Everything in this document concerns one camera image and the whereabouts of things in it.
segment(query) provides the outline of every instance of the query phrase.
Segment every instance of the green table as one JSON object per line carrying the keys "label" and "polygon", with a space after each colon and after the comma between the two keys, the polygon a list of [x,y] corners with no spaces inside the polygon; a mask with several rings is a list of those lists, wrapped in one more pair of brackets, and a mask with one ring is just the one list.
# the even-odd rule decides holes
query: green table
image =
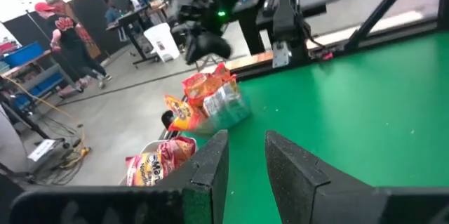
{"label": "green table", "polygon": [[239,86],[253,114],[229,129],[224,223],[281,223],[265,164],[268,129],[369,185],[449,185],[449,34]]}

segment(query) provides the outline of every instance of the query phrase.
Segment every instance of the chip bag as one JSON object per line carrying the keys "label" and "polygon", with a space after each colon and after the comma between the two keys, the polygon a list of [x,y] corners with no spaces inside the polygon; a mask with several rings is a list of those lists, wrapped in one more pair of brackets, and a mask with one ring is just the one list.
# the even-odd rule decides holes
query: chip bag
{"label": "chip bag", "polygon": [[232,78],[235,79],[235,75],[231,76],[231,71],[226,68],[226,65],[223,62],[218,64],[213,75],[221,79],[223,81],[223,84]]}
{"label": "chip bag", "polygon": [[126,158],[127,186],[153,186],[196,152],[195,140],[178,136],[161,143],[156,152]]}
{"label": "chip bag", "polygon": [[251,113],[235,79],[223,84],[213,95],[205,98],[203,109],[208,116],[207,125],[213,128],[212,132],[229,129]]}
{"label": "chip bag", "polygon": [[171,95],[166,95],[165,99],[167,107],[176,116],[168,127],[169,131],[193,131],[206,119],[203,112],[195,106],[182,102]]}
{"label": "chip bag", "polygon": [[210,73],[196,73],[182,82],[189,104],[196,107],[203,105],[205,97],[214,94],[222,85],[221,78]]}

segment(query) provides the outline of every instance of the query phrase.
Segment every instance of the orange snack bag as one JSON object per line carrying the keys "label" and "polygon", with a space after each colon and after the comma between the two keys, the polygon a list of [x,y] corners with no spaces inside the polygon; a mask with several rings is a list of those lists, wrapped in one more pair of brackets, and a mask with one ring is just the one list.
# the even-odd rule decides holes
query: orange snack bag
{"label": "orange snack bag", "polygon": [[166,95],[165,99],[167,107],[176,115],[175,120],[168,127],[169,131],[192,131],[206,119],[203,112],[195,106],[171,95]]}

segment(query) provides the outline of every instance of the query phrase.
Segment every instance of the black foam pad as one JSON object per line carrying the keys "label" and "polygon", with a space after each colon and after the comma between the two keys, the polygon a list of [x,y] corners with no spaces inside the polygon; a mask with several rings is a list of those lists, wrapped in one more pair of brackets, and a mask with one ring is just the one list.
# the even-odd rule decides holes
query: black foam pad
{"label": "black foam pad", "polygon": [[43,187],[16,199],[10,221],[220,224],[228,172],[228,137],[220,131],[153,187]]}
{"label": "black foam pad", "polygon": [[447,223],[449,187],[371,187],[274,131],[267,170],[282,223]]}

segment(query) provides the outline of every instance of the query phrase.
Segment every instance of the man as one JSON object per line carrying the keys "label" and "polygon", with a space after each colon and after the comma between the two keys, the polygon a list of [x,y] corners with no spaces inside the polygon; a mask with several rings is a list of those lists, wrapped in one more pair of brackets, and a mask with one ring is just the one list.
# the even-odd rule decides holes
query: man
{"label": "man", "polygon": [[108,26],[114,24],[121,16],[119,10],[117,10],[117,7],[112,3],[112,0],[105,0],[106,5],[108,7],[106,11],[106,24]]}
{"label": "man", "polygon": [[72,55],[71,64],[82,73],[97,79],[98,86],[104,88],[103,80],[109,81],[112,77],[89,55],[82,38],[76,33],[76,29],[81,28],[80,24],[70,17],[56,14],[55,8],[47,3],[37,3],[34,9],[42,18],[46,19],[46,24],[53,31],[51,48],[54,51],[60,51],[61,46],[66,48]]}

